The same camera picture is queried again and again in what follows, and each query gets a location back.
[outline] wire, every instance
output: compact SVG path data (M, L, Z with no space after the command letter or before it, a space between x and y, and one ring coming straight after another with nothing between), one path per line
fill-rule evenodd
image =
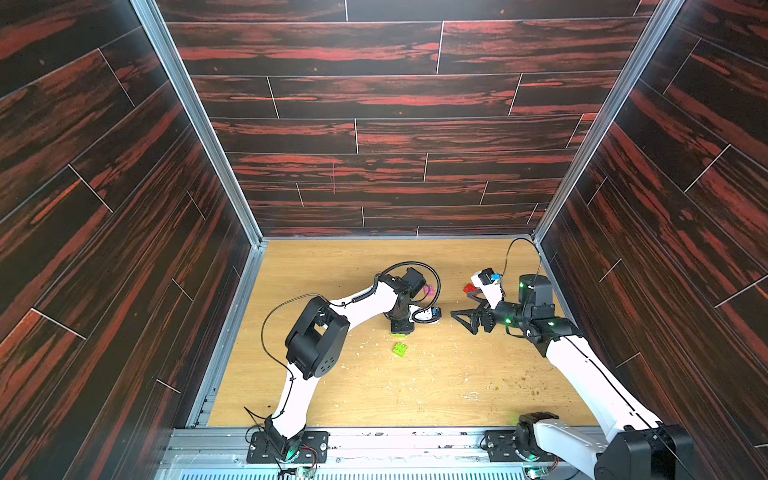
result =
M432 275L435 277L435 282L436 282L435 296L432 298L432 301L429 302L429 305L427 305L427 306L425 306L423 308L420 308L420 309L416 310L415 312L413 312L411 314L411 320L413 320L414 323L434 323L434 322L436 322L438 319L434 319L434 320L419 320L419 319L416 318L416 315L419 315L421 312L425 312L425 311L431 309L435 305L435 303L437 302L438 297L440 296L440 276L437 274L437 272L435 272L434 268L430 267L429 265L427 265L426 263L423 263L423 262L415 262L415 261L400 262L400 263L395 263L391 267L389 267L386 270L384 270L383 272L381 272L379 275L380 276L381 275L386 275L387 273L391 272L395 268L400 268L401 266L405 266L405 265L423 266L424 268L426 268L427 270L432 272Z
M574 478L576 478L576 475L578 475L580 473L581 473L581 470L576 468L576 472L573 475L571 475L570 477L566 478L565 480L573 480Z
M504 256L504 269L502 271L502 278L498 281L498 286L499 286L499 288L502 289L502 298L504 298L506 296L506 294L504 292L504 277L505 277L505 275L507 273L507 264L509 262L509 250L512 249L512 245L515 245L515 242L518 241L518 240L524 240L524 241L530 243L534 248L536 248L536 245L533 242L531 242L529 239L527 239L527 238L522 238L522 237L515 238L512 242L510 242L509 247L507 247L507 254ZM536 252L536 254L538 255L538 268L536 269L536 274L533 277L533 282L531 282L531 285L536 285L536 279L538 278L538 273L541 272L541 254L538 251ZM523 302L523 307L522 307L523 314L525 314L525 307L528 305L528 299L530 299L530 298L531 298L530 295L525 297L525 301ZM522 338L522 339L525 338L522 335L513 335L512 333L510 333L508 326L507 326L507 335L513 336L515 338Z
M507 273L507 262L509 262L509 250L511 250L511 249L512 249L512 245L515 245L515 242L516 242L516 241L518 241L518 240L524 240L524 241L526 241L526 242L530 243L531 245L533 245L533 247L534 247L534 248L536 248L536 245L535 245L533 242L531 242L531 241L530 241L529 239L527 239L527 238L522 238L522 237L521 237L521 238L515 238L515 239L514 239L514 240L513 240L513 241L512 241L512 242L509 244L509 247L507 247L507 254L506 254L506 255L505 255L505 257L504 257L504 269L503 269L503 271L502 271L502 279L498 281L498 285L499 285L499 287L501 287L501 289L502 289L502 295L504 295L504 275ZM541 265L541 255L539 255L539 265Z
M302 296L297 296L296 298L292 298L291 300L287 300L285 302L282 302L280 305L278 305L275 308L273 308L272 311L269 312L266 315L266 317L264 317L264 322L261 324L261 348L264 349L264 352L266 353L267 356L269 356L272 360L274 360L279 365L281 365L290 374L290 386L288 387L288 395L286 396L286 401L283 403L283 408L280 410L280 413L278 413L277 416L272 417L272 420L278 419L283 413L285 413L286 405L288 405L288 399L290 398L290 393L293 391L293 380L295 380L296 377L293 375L293 372L290 371L290 369L288 368L288 365L286 365L285 363L283 363L283 362L279 361L278 359L276 359L270 353L270 351L266 349L266 345L264 345L264 327L266 327L266 321L270 319L270 316L272 316L272 314L275 313L277 311L277 309L279 309L281 306L288 305L289 303L295 302L297 300L301 300L302 298L307 298L308 296L318 296L318 297L322 298L323 300L325 300L326 302L328 302L328 299L326 297L320 295L319 293L306 293L306 294L304 294ZM247 408L245 408L245 410L246 410L246 412L248 412L248 415L251 415L251 418L256 417L257 419L266 420L266 417L262 417L262 416L256 415L255 413L251 412Z
M315 472L317 472L317 467L318 467L317 460L319 458L319 455L317 455L317 450L313 449L308 445L301 445L301 448L305 450L312 450L312 466L310 467L310 469L314 468Z

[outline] green lego brick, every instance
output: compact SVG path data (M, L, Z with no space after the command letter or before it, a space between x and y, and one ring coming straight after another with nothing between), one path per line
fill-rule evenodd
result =
M407 349L408 349L408 346L405 343L397 343L395 345L395 348L392 351L397 356L405 356Z

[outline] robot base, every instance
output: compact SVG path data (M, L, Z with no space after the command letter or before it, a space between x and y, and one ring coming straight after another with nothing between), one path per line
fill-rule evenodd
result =
M307 446L317 452L317 463L325 463L328 459L328 432L304 432L301 437L301 446ZM292 459L284 461L282 455L272 446L264 432L256 432L248 447L247 463L290 463L291 465L312 465L313 453L301 448Z

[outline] aluminum frame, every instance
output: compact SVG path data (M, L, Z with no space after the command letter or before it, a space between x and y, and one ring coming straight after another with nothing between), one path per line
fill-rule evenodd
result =
M489 427L369 427L369 428L308 428L308 432L325 430L330 433L328 460L321 472L350 474L375 471L391 475L403 470L476 474L489 468L522 473L522 466L550 465L546 462L490 463L488 453L481 447L486 430L513 429L514 426ZM575 427L580 433L603 438L600 427ZM248 465L245 435L249 429L204 428L175 429L161 460L157 478L172 480L183 471L194 470L208 478L221 469L236 475L256 472L274 475L275 465ZM573 474L567 473L563 478Z
M643 70L645 70L650 58L658 48L662 38L666 35L667 30L669 30L672 21L677 16L684 2L685 0L662 0L656 7L654 14L650 17L650 21L648 21L642 35L637 40L637 44L635 44L632 53L627 59L627 63L621 69L621 73L616 79L611 93L608 94L605 103L603 103L598 112L598 117L595 118L587 136L578 148L574 160L571 162L571 166L565 173L563 181L554 193L547 210L544 212L544 216L539 220L533 233L534 243L540 244L546 236L549 227L565 205L568 196L576 186L576 182L587 168L587 165L589 165L594 152L600 146L603 137L608 132L608 128L613 123L627 97L629 97L634 85L637 83Z
M194 85L192 85L192 79L181 60L174 40L170 36L160 9L154 0L131 0L131 5L134 7L161 65L170 79L170 84L173 85L184 110L189 115L192 128L197 132L197 136L214 166L216 175L221 180L224 191L227 192L227 196L237 213L237 218L245 229L248 240L251 245L258 247L263 239L261 230L259 230L253 212L248 207L243 189L237 183L235 173L232 171L230 162L219 142L219 137L216 135L213 125L210 124L203 103L200 101Z
M243 267L240 284L238 284L237 290L235 290L232 306L221 327L214 352L211 354L203 381L200 383L190 415L187 417L185 426L188 429L193 429L199 425L207 425L210 408L216 399L219 386L221 386L221 381L224 378L224 371L227 369L227 363L230 361L232 348L237 340L237 334L240 331L240 325L243 322L245 310L248 307L248 302L253 292L253 286L256 284L256 277L259 274L265 251L266 241L262 242L259 246L251 247L245 267Z

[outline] black cable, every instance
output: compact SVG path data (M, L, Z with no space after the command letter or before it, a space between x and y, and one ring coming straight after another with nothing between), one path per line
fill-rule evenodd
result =
M386 270L381 272L380 275L386 275L387 273L391 272L395 268L400 268L401 266L406 266L406 265L423 266L424 268L426 268L427 270L432 272L432 275L435 277L435 282L437 283L436 288L435 288L435 296L432 298L432 301L429 302L429 305L427 305L427 306L425 306L425 307L423 307L421 309L418 309L415 312L413 312L411 314L411 320L413 320L414 323L422 323L422 324L423 323L434 323L434 322L436 322L438 319L434 319L434 320L419 320L419 319L416 318L416 315L420 314L421 312L426 312L427 310L431 309L435 305L435 303L437 302L438 297L440 296L440 276L437 274L437 272L435 272L434 268L430 267L429 265L427 265L426 263L423 263L423 262L415 262L415 261L400 262L400 263L395 263L391 267L387 268Z
M534 248L536 248L536 245L535 245L533 242L531 242L529 239L527 239L527 238L523 238L523 237L520 237L520 238L515 238L515 239L514 239L514 240L513 240L513 241L512 241L512 242L509 244L509 247L507 247L507 254L506 254L506 255L505 255L505 257L504 257L504 269L503 269L503 271L502 271L502 279L501 279L501 280L499 280L499 282L498 282L498 286L499 286L499 287L502 289L502 296L504 296L504 295L505 295L505 294L504 294L504 275L507 273L507 262L509 261L509 250L511 250L511 249L512 249L512 245L515 245L515 242L516 242L516 241L518 241L518 240L524 240L524 241L526 241L526 242L530 243L531 245L533 245L533 247L534 247ZM541 268L541 255L539 255L539 258L538 258L538 259L539 259L539 268Z
M579 470L578 468L576 468L576 473L574 473L574 474L573 474L573 475L571 475L570 477L566 478L565 480L573 480L574 478L576 478L576 475L578 475L578 474L580 474L580 473L581 473L581 470Z
M288 399L290 398L290 393L293 391L293 380L295 380L296 377L293 376L293 372L290 371L290 369L288 368L288 365L286 365L285 363L283 363L283 362L279 361L278 359L276 359L270 353L270 351L266 349L266 345L264 345L264 327L266 327L266 321L270 319L270 316L273 313L275 313L277 311L277 309L279 309L281 306L288 305L291 302L295 302L297 300L301 300L302 298L306 298L308 296L318 296L318 297L322 298L323 300L325 300L326 302L328 302L328 299L326 297L320 295L319 293L306 293L306 294L304 294L302 296L297 296L296 298L292 298L291 300L287 300L285 302L282 302L280 305L278 305L275 308L273 308L272 311L269 312L266 315L266 317L264 318L264 323L261 324L261 348L264 349L264 352L266 353L267 356L269 356L272 360L274 360L279 365L281 365L290 374L290 386L288 387L288 395L286 396L286 401L283 403L283 409L280 410L280 413L278 413L277 416L272 417L272 420L278 419L286 411L286 405L288 405ZM256 415L255 413L251 412L248 409L246 409L246 411L249 412L249 415L255 416L258 419L266 420L266 417L258 416L258 415Z

